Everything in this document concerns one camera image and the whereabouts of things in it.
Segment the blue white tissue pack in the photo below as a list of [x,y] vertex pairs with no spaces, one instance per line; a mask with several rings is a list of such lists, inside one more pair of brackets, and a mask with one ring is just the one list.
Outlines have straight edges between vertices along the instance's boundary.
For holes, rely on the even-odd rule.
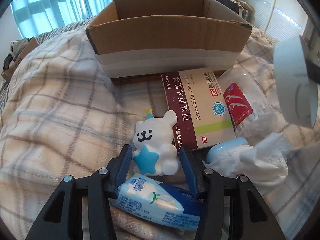
[[114,205],[141,219],[189,231],[197,230],[203,208],[189,191],[138,173],[118,187]]

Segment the white bear figurine blue star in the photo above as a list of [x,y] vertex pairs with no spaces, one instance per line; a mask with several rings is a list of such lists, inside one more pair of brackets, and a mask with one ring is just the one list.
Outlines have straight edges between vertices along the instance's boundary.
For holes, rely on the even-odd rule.
[[172,128],[177,123],[174,111],[166,111],[161,118],[148,113],[144,121],[136,122],[132,154],[135,173],[144,176],[173,176],[180,169],[177,148],[172,144]]

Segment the amoxicillin medicine box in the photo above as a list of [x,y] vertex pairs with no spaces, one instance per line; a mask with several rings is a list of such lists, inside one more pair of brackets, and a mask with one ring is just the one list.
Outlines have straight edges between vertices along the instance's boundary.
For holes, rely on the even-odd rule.
[[162,74],[169,110],[177,115],[172,128],[177,149],[211,147],[235,138],[232,119],[212,68]]

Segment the clear plastic bottle red label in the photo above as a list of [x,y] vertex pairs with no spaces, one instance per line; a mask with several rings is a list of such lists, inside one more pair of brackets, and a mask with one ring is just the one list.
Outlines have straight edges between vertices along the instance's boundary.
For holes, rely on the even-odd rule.
[[274,132],[277,116],[247,71],[229,69],[218,78],[218,82],[237,137],[255,140]]

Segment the beige plaid blanket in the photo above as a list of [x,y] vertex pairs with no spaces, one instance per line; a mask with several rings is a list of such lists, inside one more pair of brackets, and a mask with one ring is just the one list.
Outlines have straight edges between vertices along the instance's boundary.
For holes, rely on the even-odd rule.
[[[297,236],[319,199],[319,125],[288,124],[280,111],[273,41],[253,29],[236,64],[245,69],[278,117],[277,132],[293,145],[289,175],[265,196],[287,239]],[[147,109],[167,110],[161,81],[114,86],[95,58],[84,29],[45,41],[20,63],[1,111],[1,218],[25,239],[61,179],[105,166]]]

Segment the small cardboard box with clutter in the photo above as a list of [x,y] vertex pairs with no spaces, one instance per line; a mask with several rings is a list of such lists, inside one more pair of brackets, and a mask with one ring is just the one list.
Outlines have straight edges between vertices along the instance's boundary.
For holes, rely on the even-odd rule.
[[3,71],[1,73],[6,82],[10,82],[21,61],[37,46],[38,43],[34,37],[25,37],[21,40],[10,42],[10,52],[3,61]]

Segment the open brown cardboard box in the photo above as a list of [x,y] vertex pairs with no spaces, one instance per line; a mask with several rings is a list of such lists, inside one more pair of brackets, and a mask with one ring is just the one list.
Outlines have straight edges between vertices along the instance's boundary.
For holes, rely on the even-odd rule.
[[252,26],[216,0],[114,0],[86,35],[109,78],[231,69]]

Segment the white sliding wardrobe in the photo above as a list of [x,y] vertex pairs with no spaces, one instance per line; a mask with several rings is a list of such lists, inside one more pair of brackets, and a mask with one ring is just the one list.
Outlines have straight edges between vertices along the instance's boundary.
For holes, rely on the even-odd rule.
[[302,35],[308,16],[296,0],[245,0],[253,8],[248,21],[277,41]]

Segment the large blue window curtain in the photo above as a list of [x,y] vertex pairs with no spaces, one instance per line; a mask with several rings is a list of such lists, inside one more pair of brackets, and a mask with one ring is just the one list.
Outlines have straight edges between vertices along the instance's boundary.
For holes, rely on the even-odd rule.
[[33,37],[96,16],[113,0],[13,0],[22,37]]

